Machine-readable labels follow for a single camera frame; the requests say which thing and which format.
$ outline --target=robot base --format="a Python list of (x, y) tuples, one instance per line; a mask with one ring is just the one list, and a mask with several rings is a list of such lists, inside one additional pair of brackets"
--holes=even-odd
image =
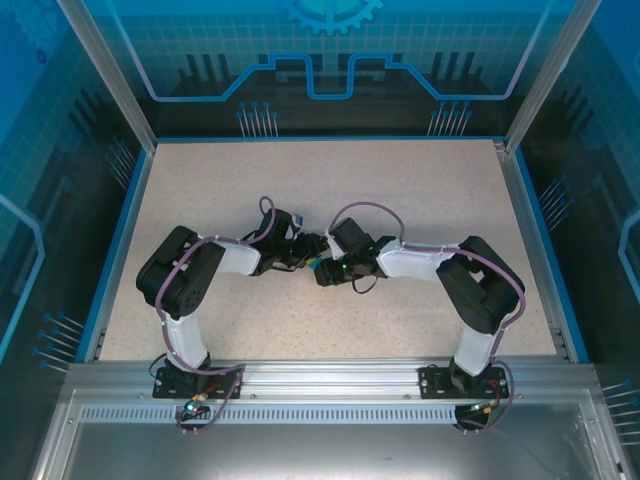
[(504, 369), (500, 367), (487, 367), (478, 377), (474, 385), (465, 394), (451, 382), (451, 370), (449, 367), (437, 367), (435, 365), (418, 369), (418, 382), (420, 384), (420, 398), (423, 400), (493, 400), (496, 391), (488, 383), (496, 380), (500, 385), (500, 399), (509, 398), (509, 388)]
[[(223, 367), (207, 365), (207, 370), (218, 370)], [(224, 399), (236, 379), (237, 372), (224, 375), (197, 375), (179, 370), (171, 365), (161, 367), (156, 373), (153, 385), (153, 398), (189, 399), (194, 395), (206, 392), (210, 400)], [(231, 395), (232, 399), (240, 398), (241, 385)]]

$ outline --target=vent slot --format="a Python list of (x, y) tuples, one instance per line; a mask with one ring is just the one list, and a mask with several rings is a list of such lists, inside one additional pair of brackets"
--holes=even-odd
[[(84, 406), (82, 423), (171, 424), (182, 407), (175, 405)], [(190, 424), (206, 423), (215, 413)], [(443, 405), (229, 405), (218, 419), (221, 424), (453, 424), (454, 406)]]

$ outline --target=speckled tabletop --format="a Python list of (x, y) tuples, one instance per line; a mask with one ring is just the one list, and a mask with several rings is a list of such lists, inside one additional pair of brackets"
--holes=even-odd
[[(493, 143), (369, 140), (160, 144), (102, 360), (146, 360), (164, 351), (155, 312), (135, 277), (169, 232), (185, 225), (203, 236), (241, 237), (259, 225), (264, 194), (318, 232), (345, 204), (370, 200), (404, 219), (408, 242), (483, 237), (527, 291), (527, 311), (508, 330), (500, 353), (555, 354)], [(398, 232), (385, 212), (358, 207), (350, 216), (374, 238)], [(218, 275), (198, 314), (209, 351), (219, 359), (452, 355), (463, 328), (440, 285), (381, 280), (357, 295), (351, 285), (319, 287), (310, 269)]]

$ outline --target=gear graphic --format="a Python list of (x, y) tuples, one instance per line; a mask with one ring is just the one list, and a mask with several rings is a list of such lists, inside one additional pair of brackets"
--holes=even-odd
[(53, 0), (0, 0), (0, 15), (12, 12), (29, 40), (43, 48), (55, 38), (59, 18)]
[(310, 27), (315, 35), (336, 31), (346, 34), (350, 28), (360, 28), (362, 20), (371, 20), (373, 11), (382, 7), (382, 0), (283, 0), (289, 20), (297, 20), (300, 28)]

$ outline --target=glass panel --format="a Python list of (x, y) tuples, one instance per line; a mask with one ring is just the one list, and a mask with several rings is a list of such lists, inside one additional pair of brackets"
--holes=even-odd
[(140, 145), (55, 2), (0, 1), (0, 99), (0, 478), (18, 479), (77, 348)]
[[(571, 405), (517, 406), (480, 440), (452, 425), (218, 425), (182, 438), (169, 425), (87, 424), (64, 479), (600, 478), (577, 415)], [(131, 455), (141, 446), (153, 460)]]
[[(640, 384), (638, 24), (640, 3), (602, 2), (522, 145), (550, 247), (605, 387), (625, 378)], [(612, 399), (623, 404), (616, 413), (637, 410), (625, 404), (630, 398)], [(621, 431), (637, 430), (635, 415), (624, 418), (631, 425)], [(640, 450), (631, 452), (638, 462)]]
[(160, 136), (461, 136), (506, 133), (574, 1), (87, 4)]

